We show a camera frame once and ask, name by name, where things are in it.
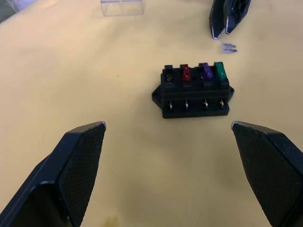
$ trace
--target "green fuse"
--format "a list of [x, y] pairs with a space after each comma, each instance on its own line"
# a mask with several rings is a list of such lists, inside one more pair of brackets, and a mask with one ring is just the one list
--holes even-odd
[[225, 70], [224, 70], [224, 66], [223, 66], [223, 62], [215, 62], [214, 66], [216, 67], [216, 71], [218, 73], [218, 75], [220, 76], [220, 81], [223, 81], [227, 78]]

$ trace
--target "clear plastic box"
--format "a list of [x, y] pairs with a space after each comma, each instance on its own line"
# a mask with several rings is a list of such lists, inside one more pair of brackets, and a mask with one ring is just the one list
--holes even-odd
[[142, 0], [101, 0], [104, 16], [141, 15], [144, 13]]

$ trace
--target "fuse box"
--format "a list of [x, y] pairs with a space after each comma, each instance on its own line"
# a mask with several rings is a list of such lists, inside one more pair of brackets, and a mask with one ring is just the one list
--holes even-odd
[[163, 118], [221, 116], [228, 114], [233, 93], [222, 62], [194, 68], [166, 65], [152, 100], [162, 109]]

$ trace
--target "metal terminal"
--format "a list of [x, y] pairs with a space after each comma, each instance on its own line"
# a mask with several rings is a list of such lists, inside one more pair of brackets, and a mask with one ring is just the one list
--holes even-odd
[[204, 104], [204, 108], [205, 108], [205, 109], [208, 109], [208, 102], [207, 102], [206, 99], [205, 99], [205, 101], [203, 102], [203, 104]]
[[221, 108], [223, 108], [224, 107], [224, 102], [223, 102], [223, 100], [221, 99], [221, 101], [220, 101], [220, 107]]
[[167, 82], [171, 83], [172, 82], [172, 76], [171, 75], [167, 75], [166, 76], [166, 80], [167, 80]]
[[188, 102], [185, 100], [185, 109], [188, 110]]
[[172, 102], [169, 102], [169, 110], [172, 111]]

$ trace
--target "yellow table surface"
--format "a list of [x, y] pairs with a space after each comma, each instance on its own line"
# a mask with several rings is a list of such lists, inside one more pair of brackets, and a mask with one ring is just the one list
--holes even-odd
[[[98, 0], [42, 0], [0, 24], [0, 211], [77, 126], [107, 131], [84, 227], [269, 227], [245, 177], [234, 120], [303, 148], [303, 1], [253, 0], [211, 38], [212, 0], [147, 0], [104, 17]], [[228, 116], [165, 120], [152, 102], [164, 65], [223, 61]]]

